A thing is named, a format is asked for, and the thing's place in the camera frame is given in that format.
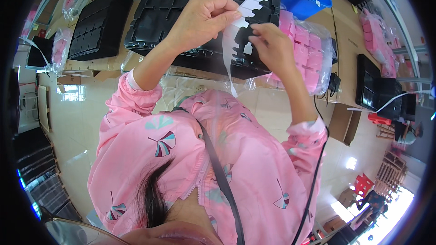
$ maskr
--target black plastic tray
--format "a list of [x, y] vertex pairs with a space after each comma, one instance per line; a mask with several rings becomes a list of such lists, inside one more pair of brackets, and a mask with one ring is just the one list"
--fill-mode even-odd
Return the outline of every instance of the black plastic tray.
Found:
[[[159, 44], [171, 30], [183, 8], [189, 0], [141, 0], [130, 24], [130, 29], [124, 40], [124, 46], [141, 55], [146, 55], [153, 47]], [[238, 4], [244, 0], [235, 0]], [[263, 1], [262, 9], [254, 10], [255, 16], [246, 19], [250, 24], [271, 22], [279, 24], [280, 0]], [[255, 48], [251, 55], [244, 54], [244, 46], [250, 28], [241, 28], [236, 42], [239, 48], [235, 52], [236, 61], [232, 61], [232, 76], [239, 79], [248, 79], [270, 73], [268, 68], [260, 61]], [[227, 71], [222, 58], [222, 35], [212, 39], [201, 47], [180, 54], [173, 65], [198, 70], [209, 71], [226, 75]]]
[[378, 93], [374, 80], [380, 78], [380, 70], [365, 54], [357, 56], [356, 103], [371, 111], [377, 110]]
[[88, 61], [118, 54], [133, 0], [94, 0], [80, 13], [69, 59]]

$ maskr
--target wall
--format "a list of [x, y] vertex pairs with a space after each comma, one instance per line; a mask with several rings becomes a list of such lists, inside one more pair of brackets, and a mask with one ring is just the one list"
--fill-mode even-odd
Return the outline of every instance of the wall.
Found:
[[401, 158], [406, 161], [406, 166], [409, 172], [412, 174], [418, 176], [419, 178], [422, 178], [424, 176], [424, 171], [426, 170], [426, 164], [422, 161], [413, 158], [408, 155], [401, 155]]
[[406, 178], [403, 181], [403, 187], [409, 190], [411, 193], [416, 194], [418, 192], [419, 185], [421, 184], [421, 178], [408, 172]]
[[434, 114], [434, 110], [424, 108], [421, 106], [416, 107], [415, 123], [422, 122], [424, 127], [424, 134], [422, 138], [417, 138], [415, 143], [409, 145], [406, 149], [406, 155], [416, 158], [424, 163], [427, 163], [430, 155], [431, 143], [434, 140], [433, 127], [434, 120], [431, 121], [430, 117]]

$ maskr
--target power adapter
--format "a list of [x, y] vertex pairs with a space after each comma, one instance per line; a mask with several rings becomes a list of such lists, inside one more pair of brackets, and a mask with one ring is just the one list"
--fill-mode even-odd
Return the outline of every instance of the power adapter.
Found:
[[339, 85], [341, 84], [341, 79], [337, 73], [330, 74], [330, 81], [328, 83], [328, 89], [330, 89], [330, 95], [333, 96], [335, 92], [339, 90]]

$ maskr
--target black hair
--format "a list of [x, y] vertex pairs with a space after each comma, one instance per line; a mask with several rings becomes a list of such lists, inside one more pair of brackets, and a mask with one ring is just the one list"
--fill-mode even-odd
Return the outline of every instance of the black hair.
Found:
[[143, 228], [159, 226], [168, 217], [168, 206], [165, 203], [164, 195], [157, 185], [157, 180], [171, 165], [173, 160], [174, 158], [168, 160], [160, 167], [150, 170], [139, 184], [136, 204], [138, 206], [138, 222]]
[[388, 208], [389, 208], [389, 206], [387, 204], [385, 204], [382, 214], [386, 213], [388, 211]]

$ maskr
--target wooden table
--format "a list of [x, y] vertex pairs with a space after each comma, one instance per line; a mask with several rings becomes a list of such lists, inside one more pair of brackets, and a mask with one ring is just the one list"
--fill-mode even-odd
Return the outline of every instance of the wooden table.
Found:
[[[55, 34], [58, 27], [69, 27], [74, 30], [76, 21], [65, 21], [62, 14], [62, 3], [64, 0], [59, 0], [52, 16], [47, 31], [47, 38]], [[370, 53], [364, 47], [363, 30], [359, 21], [359, 16], [354, 12], [354, 9], [347, 0], [332, 0], [333, 7], [325, 8], [319, 13], [309, 17], [307, 21], [314, 22], [326, 27], [331, 36], [336, 39], [338, 46], [338, 63], [332, 66], [332, 72], [336, 72], [341, 78], [339, 91], [333, 96], [329, 97], [329, 102], [342, 103], [348, 106], [358, 107], [355, 103], [356, 84], [357, 84], [357, 54], [363, 53], [370, 60], [379, 67], [379, 64], [374, 60]], [[135, 0], [130, 9], [127, 22], [124, 27], [123, 38], [126, 36], [129, 25], [133, 20], [134, 13], [139, 5], [139, 0]], [[129, 50], [123, 45], [121, 41], [119, 53], [115, 57], [108, 57], [103, 59], [95, 59], [89, 61], [75, 61], [68, 60], [66, 70], [107, 70], [119, 71], [121, 64], [124, 62]], [[142, 60], [142, 56], [133, 53], [132, 57], [125, 64], [124, 70], [128, 71], [134, 68]], [[195, 77], [202, 79], [211, 79], [217, 81], [227, 81], [228, 77], [209, 73], [205, 71], [184, 68], [172, 67], [172, 74], [175, 76]], [[244, 83], [244, 80], [232, 78], [235, 83]], [[257, 87], [264, 88], [277, 88], [269, 85], [263, 78], [256, 78], [254, 82]]]

